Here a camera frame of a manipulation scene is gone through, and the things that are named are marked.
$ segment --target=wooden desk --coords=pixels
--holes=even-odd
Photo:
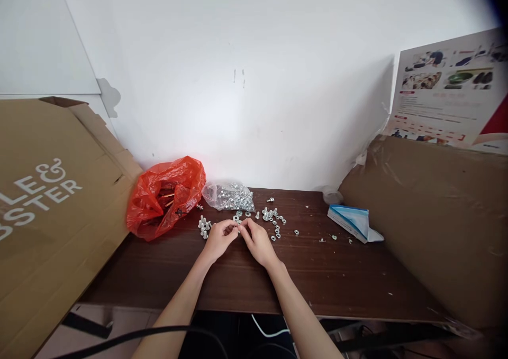
[[[328,206],[320,192],[251,190],[257,210],[277,207],[287,220],[285,226],[279,223],[282,238],[273,246],[316,315],[446,322],[440,314],[447,312],[384,243],[364,245],[326,216]],[[275,202],[266,203],[272,196]],[[204,211],[193,210],[173,230],[150,243],[129,235],[79,302],[165,307],[205,245],[197,227],[200,215],[214,223],[235,215],[234,211],[217,211],[204,201],[202,205]],[[272,223],[261,218],[257,222],[274,234]],[[197,308],[281,312],[266,271],[241,236],[210,269]]]

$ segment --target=finger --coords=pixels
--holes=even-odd
[[[248,225],[251,231],[252,231],[253,228],[255,228],[257,226],[257,224],[254,223],[254,221],[251,218],[245,219],[244,221],[242,221],[242,224],[243,225]]]
[[[238,226],[238,229],[240,230],[240,233],[242,234],[242,237],[245,240],[245,243],[247,244],[247,247],[249,249],[251,249],[251,247],[254,246],[254,242],[252,241],[249,233],[247,232],[247,229],[243,225],[241,225],[241,224]]]
[[[221,222],[218,222],[216,223],[217,224],[217,227],[220,229],[220,231],[224,232],[226,228],[228,228],[229,226],[233,226],[233,227],[236,227],[238,226],[238,223],[235,222],[234,220],[223,220]]]
[[[238,227],[233,228],[233,230],[229,233],[228,236],[226,236],[226,239],[228,239],[228,245],[233,242],[238,237]]]

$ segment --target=printed flyer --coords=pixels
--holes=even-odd
[[[402,51],[383,134],[508,154],[507,70],[501,29]]]

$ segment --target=table leg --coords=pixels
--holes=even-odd
[[[388,323],[387,330],[350,340],[336,342],[340,352],[401,346],[422,340],[436,340],[456,336],[442,328],[429,324]]]
[[[103,326],[73,312],[67,314],[67,316],[62,321],[62,325],[97,336],[102,339],[108,339],[111,330],[113,329],[112,323],[109,323],[107,326]]]

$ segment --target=white wall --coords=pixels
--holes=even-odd
[[[209,179],[300,190],[346,175],[383,123],[402,49],[497,26],[484,0],[67,4],[145,168],[188,154]]]
[[[99,94],[65,0],[0,0],[0,94]]]

